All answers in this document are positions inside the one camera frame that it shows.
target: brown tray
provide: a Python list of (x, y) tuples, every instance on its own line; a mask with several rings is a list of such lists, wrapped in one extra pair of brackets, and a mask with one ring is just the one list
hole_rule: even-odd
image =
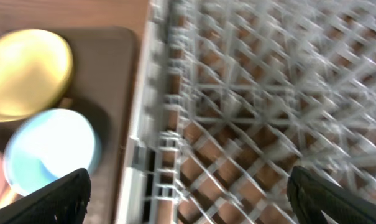
[[(101, 162), (91, 176), (84, 223), (111, 223), (134, 86), (135, 36), (121, 27), (48, 30), (64, 37), (72, 48), (74, 77), (65, 96), (73, 98), (72, 110), (89, 119), (103, 146)], [(0, 150), (21, 122), (0, 123)]]

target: yellow bowl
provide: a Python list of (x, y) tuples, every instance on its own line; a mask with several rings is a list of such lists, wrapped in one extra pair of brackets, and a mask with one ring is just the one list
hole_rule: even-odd
[(54, 104), (71, 79), (67, 42), (45, 30), (0, 37), (0, 122), (29, 117)]

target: white dish rack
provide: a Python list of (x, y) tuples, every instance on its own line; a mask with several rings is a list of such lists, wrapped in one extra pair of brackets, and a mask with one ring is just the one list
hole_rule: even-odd
[[(173, 204), (171, 223), (187, 200), (201, 214), (194, 223), (217, 223), (225, 203), (242, 223), (269, 205), (298, 223), (283, 193), (291, 167), (280, 165), (291, 157), (376, 203), (376, 0), (153, 0), (149, 15), (118, 223), (155, 223), (161, 200)], [(179, 87), (169, 93), (174, 78)], [(195, 141), (184, 133), (189, 126), (201, 133)], [(214, 135), (225, 127), (236, 136), (221, 144)], [(276, 140), (259, 146), (253, 136), (261, 132)], [(196, 156), (207, 141), (222, 154), (208, 166)], [(259, 156), (249, 167), (236, 162), (244, 146)], [(175, 158), (164, 168), (168, 152)], [(180, 177), (188, 158), (203, 170), (190, 186)], [(242, 174), (228, 187), (214, 175), (225, 162)], [(255, 178), (263, 166), (281, 177), (270, 189)], [(208, 179), (222, 197), (203, 208), (192, 192)], [(264, 196), (249, 211), (239, 193), (246, 182)]]

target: plastic grid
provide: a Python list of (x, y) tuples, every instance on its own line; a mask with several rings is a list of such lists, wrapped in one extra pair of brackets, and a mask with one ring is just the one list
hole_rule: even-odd
[[(269, 206), (296, 223), (284, 194), (293, 164), (376, 203), (376, 1), (172, 4), (167, 72), (179, 88), (165, 111), (176, 124), (159, 136), (150, 222), (169, 200), (173, 223), (237, 223), (219, 214), (226, 204), (239, 223)], [(217, 150), (203, 157), (206, 147)], [(187, 161), (202, 170), (189, 183)], [(238, 173), (230, 183), (219, 174), (226, 163)], [(208, 181), (219, 190), (210, 204), (198, 195)], [(242, 195), (247, 184), (261, 197)], [(199, 215), (184, 217), (183, 203)]]

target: light blue plate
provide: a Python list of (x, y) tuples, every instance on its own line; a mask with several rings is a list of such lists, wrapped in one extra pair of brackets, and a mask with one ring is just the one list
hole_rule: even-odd
[(4, 153), (4, 172), (12, 189), (26, 196), (78, 168), (92, 174), (100, 154), (99, 138), (83, 115), (52, 109), (14, 133)]

